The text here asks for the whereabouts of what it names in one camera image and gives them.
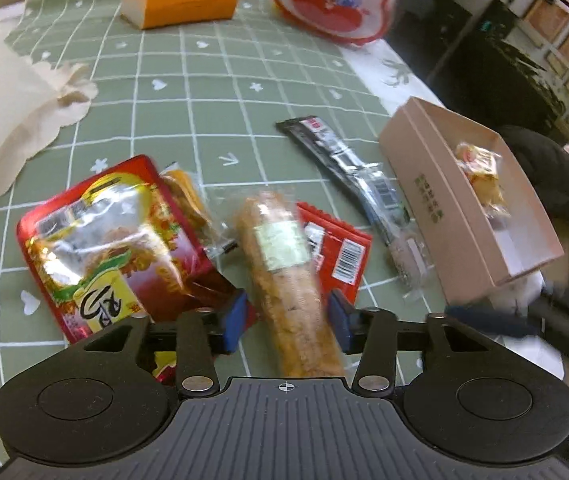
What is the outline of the pink gift box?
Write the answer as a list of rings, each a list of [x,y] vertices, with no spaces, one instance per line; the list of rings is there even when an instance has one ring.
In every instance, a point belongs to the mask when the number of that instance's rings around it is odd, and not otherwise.
[[[379,144],[418,223],[449,304],[490,295],[563,257],[536,191],[495,131],[411,98],[391,116]],[[464,174],[464,145],[495,155],[504,217],[488,217]]]

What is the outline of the long biscuit stick pack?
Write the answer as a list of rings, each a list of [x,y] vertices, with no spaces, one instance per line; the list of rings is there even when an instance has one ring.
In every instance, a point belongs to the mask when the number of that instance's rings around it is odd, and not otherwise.
[[[341,351],[295,205],[275,190],[242,198],[234,231],[248,264],[260,316],[286,377],[341,377]]]

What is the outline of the small red snack packet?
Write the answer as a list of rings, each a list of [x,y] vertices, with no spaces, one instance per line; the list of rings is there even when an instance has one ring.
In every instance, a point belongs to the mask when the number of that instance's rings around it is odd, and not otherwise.
[[[297,202],[296,207],[322,295],[337,289],[354,304],[370,255],[372,236],[309,203]]]

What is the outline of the red yellow jerky packet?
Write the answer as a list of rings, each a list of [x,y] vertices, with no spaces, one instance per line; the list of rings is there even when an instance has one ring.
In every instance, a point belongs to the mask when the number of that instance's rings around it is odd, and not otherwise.
[[[20,219],[16,238],[66,339],[75,344],[133,314],[155,323],[181,313],[240,309],[222,333],[236,351],[257,321],[146,155],[106,169]]]

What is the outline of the round rice cracker pack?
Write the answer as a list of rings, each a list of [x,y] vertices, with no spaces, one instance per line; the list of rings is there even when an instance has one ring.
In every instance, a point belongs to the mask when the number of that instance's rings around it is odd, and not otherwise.
[[[485,216],[489,220],[509,218],[499,174],[502,157],[487,148],[460,142],[455,147],[455,161],[473,188]]]

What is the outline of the black silver snack bar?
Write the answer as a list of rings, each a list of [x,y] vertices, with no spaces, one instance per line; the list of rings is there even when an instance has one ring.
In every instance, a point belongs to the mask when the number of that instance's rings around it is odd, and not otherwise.
[[[409,226],[409,214],[397,190],[380,164],[364,162],[319,116],[304,116],[277,122],[276,128],[292,139],[342,186],[370,223],[390,237]]]

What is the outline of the yellow senbei cracker pack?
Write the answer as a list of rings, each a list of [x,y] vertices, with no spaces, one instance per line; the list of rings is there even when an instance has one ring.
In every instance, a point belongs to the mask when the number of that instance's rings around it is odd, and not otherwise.
[[[196,232],[208,258],[215,259],[238,248],[228,224],[208,207],[201,180],[196,174],[181,169],[177,162],[173,162],[161,171],[161,177]]]

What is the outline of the black jacket on chair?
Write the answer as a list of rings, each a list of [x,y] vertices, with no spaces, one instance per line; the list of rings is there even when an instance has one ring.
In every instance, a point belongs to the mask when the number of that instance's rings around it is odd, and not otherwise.
[[[551,218],[569,222],[569,153],[554,140],[520,126],[498,133],[524,170]]]

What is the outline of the black fish tank cabinet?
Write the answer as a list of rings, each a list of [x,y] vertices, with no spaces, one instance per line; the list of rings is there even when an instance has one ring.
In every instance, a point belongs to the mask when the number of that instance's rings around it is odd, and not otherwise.
[[[451,110],[493,130],[518,126],[569,143],[566,104],[551,74],[505,41],[514,25],[500,0],[476,23],[455,0],[433,0],[423,18],[403,12],[387,41]]]

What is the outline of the green grid tablecloth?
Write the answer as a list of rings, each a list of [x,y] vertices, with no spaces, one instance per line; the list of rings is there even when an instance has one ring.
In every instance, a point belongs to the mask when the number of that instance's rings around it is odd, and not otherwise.
[[[350,50],[278,21],[268,0],[239,0],[230,21],[140,32],[120,0],[25,0],[7,44],[54,66],[82,63],[97,99],[63,128],[0,196],[0,387],[63,349],[64,336],[28,272],[15,230],[22,215],[123,160],[197,177],[215,206],[274,184],[359,229],[368,221],[278,133],[280,120],[317,115],[368,162],[399,105],[433,93],[385,44]],[[0,467],[7,455],[0,442]]]

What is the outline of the cream cartoon tote bag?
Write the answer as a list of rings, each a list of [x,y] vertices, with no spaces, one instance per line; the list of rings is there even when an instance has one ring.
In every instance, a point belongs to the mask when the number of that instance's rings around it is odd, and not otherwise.
[[[85,64],[34,62],[0,39],[0,196],[25,163],[82,120],[98,96]]]

